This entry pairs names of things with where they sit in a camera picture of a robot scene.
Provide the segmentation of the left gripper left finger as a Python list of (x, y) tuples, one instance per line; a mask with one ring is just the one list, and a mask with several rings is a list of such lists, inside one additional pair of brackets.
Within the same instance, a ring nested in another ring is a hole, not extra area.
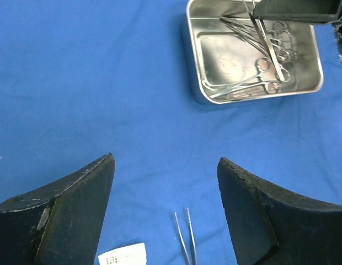
[(0, 203), (0, 264), (94, 264), (114, 173), (109, 153)]

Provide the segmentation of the steel forceps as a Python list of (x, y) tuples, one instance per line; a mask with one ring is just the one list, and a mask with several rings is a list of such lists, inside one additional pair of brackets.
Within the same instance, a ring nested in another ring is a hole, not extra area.
[(173, 213), (176, 230), (178, 233), (178, 239), (179, 239), (180, 247), (181, 247), (184, 259), (185, 259), (185, 264), (197, 265), (199, 263), (198, 263), (198, 258), (197, 258), (196, 241), (195, 241), (193, 222), (191, 219), (189, 207), (185, 208), (185, 213), (186, 213), (186, 224), (187, 224), (187, 229), (188, 229), (187, 237), (184, 237), (184, 233), (181, 229), (178, 213), (177, 212)]
[(252, 15), (251, 11), (249, 10), (249, 7), (246, 3), (246, 1), (242, 1), (245, 9), (249, 15), (249, 18), (253, 24), (253, 27), (257, 33), (257, 36), (263, 45), (264, 49), (266, 50), (267, 54), (269, 55), (272, 65), (274, 66), (274, 69), (276, 71), (277, 77), (279, 78), (280, 82), (284, 82), (284, 74), (282, 73), (280, 64), (277, 60), (274, 48), (272, 46), (271, 41), (266, 37), (266, 28), (262, 20), (260, 19), (255, 19), (254, 16)]

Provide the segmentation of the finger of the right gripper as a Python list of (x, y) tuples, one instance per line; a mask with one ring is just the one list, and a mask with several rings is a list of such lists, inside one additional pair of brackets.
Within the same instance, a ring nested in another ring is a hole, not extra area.
[(253, 16), (311, 24), (337, 23), (342, 22), (342, 1), (260, 1)]

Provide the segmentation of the metal instrument tray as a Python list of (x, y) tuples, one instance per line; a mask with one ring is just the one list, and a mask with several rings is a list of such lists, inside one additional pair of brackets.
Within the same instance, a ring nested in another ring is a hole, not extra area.
[[(298, 53), (297, 61), (279, 63), (285, 78), (279, 90), (268, 93), (258, 86), (210, 98), (216, 89), (255, 75), (256, 59), (263, 56), (270, 59), (268, 54), (263, 54), (226, 27), (220, 21), (222, 16), (251, 21), (242, 1), (189, 1), (186, 6), (186, 58), (191, 91), (199, 103), (221, 105), (320, 90), (324, 78), (314, 27), (276, 20), (266, 21), (265, 28), (272, 28), (273, 22), (286, 23), (293, 35), (293, 48)], [(279, 80), (272, 62), (264, 78)]]

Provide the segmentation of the steel hemostat clamp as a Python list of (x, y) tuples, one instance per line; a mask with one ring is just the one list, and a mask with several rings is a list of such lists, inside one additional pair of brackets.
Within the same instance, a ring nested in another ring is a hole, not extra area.
[(278, 91), (281, 86), (281, 81), (277, 78), (265, 80), (265, 74), (271, 68), (271, 61), (268, 57), (260, 57), (255, 61), (256, 74), (244, 79), (243, 81), (226, 85), (225, 88), (216, 89), (210, 94), (210, 98), (225, 96), (226, 94), (244, 91), (246, 89), (261, 86), (265, 92)]

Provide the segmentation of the steel surgical scissors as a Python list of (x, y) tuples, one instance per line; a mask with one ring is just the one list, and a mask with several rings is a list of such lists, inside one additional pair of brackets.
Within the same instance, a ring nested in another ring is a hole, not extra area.
[[(251, 21), (225, 16), (222, 16), (220, 21), (257, 50), (268, 54)], [(279, 63), (297, 61), (298, 53), (293, 48), (293, 35), (289, 31), (288, 25), (284, 22), (273, 22), (271, 26), (272, 28), (267, 28), (266, 37), (271, 42)]]

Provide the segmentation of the white suture packet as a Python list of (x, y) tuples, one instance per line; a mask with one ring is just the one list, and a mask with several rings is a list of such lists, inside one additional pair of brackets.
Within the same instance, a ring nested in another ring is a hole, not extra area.
[(101, 265), (146, 265), (147, 253), (144, 243), (136, 243), (113, 249), (98, 256)]

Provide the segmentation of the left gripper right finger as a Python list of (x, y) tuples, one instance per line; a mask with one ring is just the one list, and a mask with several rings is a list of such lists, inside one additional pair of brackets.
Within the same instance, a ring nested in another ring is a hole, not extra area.
[(292, 192), (227, 158), (217, 179), (238, 264), (342, 264), (342, 205)]

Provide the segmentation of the blue surgical drape cloth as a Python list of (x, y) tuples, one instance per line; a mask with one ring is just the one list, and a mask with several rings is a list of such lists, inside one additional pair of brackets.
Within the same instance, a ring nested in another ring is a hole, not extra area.
[(342, 205), (342, 65), (317, 26), (315, 93), (202, 105), (190, 91), (185, 1), (0, 1), (0, 203), (111, 153), (98, 253), (143, 242), (184, 264), (189, 207), (199, 264), (236, 264), (217, 165), (226, 157)]

